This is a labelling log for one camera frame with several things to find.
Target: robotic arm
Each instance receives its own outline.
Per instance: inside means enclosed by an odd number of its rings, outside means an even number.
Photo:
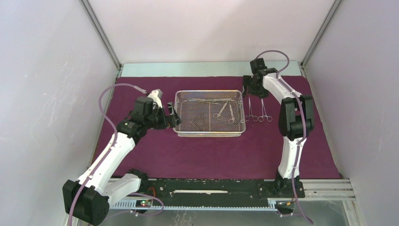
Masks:
[[[87,177],[90,180],[76,202],[73,216],[92,225],[99,225],[108,214],[110,206],[143,187],[141,180],[147,175],[134,172],[108,184],[108,180],[135,145],[144,137],[148,129],[174,128],[180,124],[173,104],[168,103],[169,116],[166,116],[161,103],[162,92],[153,90],[147,97],[139,97],[133,111],[117,125],[117,140],[111,147],[114,134],[110,142],[90,168],[77,181],[68,180],[63,186],[65,211],[69,213],[72,201]]]
[[[314,128],[313,98],[295,91],[281,77],[277,77],[278,71],[275,68],[267,68],[263,58],[257,58],[251,61],[250,64],[253,75],[245,75],[243,78],[243,96],[248,93],[265,98],[271,92],[281,104],[279,130],[283,136],[284,143],[281,163],[276,175],[275,188],[277,192],[281,192],[282,189],[286,192],[291,192],[292,186],[290,184],[295,164],[297,144],[304,137],[301,116],[295,112],[299,110],[299,105],[302,105],[306,123],[306,137],[308,137],[310,131]],[[294,95],[299,97],[301,103],[297,102]],[[296,183],[299,182],[298,165],[305,141],[306,139],[300,143],[299,159],[294,174]]]

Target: white wall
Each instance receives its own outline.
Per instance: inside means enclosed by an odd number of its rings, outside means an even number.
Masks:
[[[116,69],[77,0],[1,1],[0,53],[0,224],[59,226]]]
[[[398,8],[344,1],[307,65],[340,170],[369,226],[399,221]]]
[[[92,0],[122,63],[301,61],[334,0]],[[279,54],[266,60],[285,60]]]

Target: metal basket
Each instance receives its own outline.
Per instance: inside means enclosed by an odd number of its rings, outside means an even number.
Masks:
[[[238,90],[178,91],[175,107],[182,122],[173,130],[180,137],[239,137],[246,128]]]

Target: maroon cloth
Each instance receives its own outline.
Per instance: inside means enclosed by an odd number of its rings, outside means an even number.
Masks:
[[[302,94],[311,94],[307,80],[300,76],[284,79]],[[237,89],[242,90],[242,77],[140,77],[119,78],[117,83],[130,83],[148,92],[161,89],[162,103],[175,101],[179,90]],[[107,115],[119,123],[140,92],[131,87],[117,87]],[[272,122],[246,122],[247,130],[240,137],[178,137],[172,129],[148,130],[138,145],[116,169],[115,176],[123,176],[130,169],[148,173],[151,178],[202,179],[274,179],[281,161],[283,137],[278,128],[280,105],[270,95],[264,99],[266,112]],[[261,101],[251,97],[254,115],[261,115]],[[244,100],[247,115],[248,99]],[[340,178],[334,164],[319,114],[315,110],[315,128],[310,133],[300,162],[301,178]],[[113,131],[104,121],[95,158],[109,142]]]

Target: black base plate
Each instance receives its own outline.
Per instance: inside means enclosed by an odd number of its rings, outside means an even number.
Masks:
[[[165,179],[151,178],[156,197],[165,206],[189,207],[268,207],[268,198],[289,198],[291,194],[276,191],[275,181],[262,179]],[[220,190],[226,193],[175,193],[175,190]],[[302,183],[297,183],[298,197],[304,198]]]

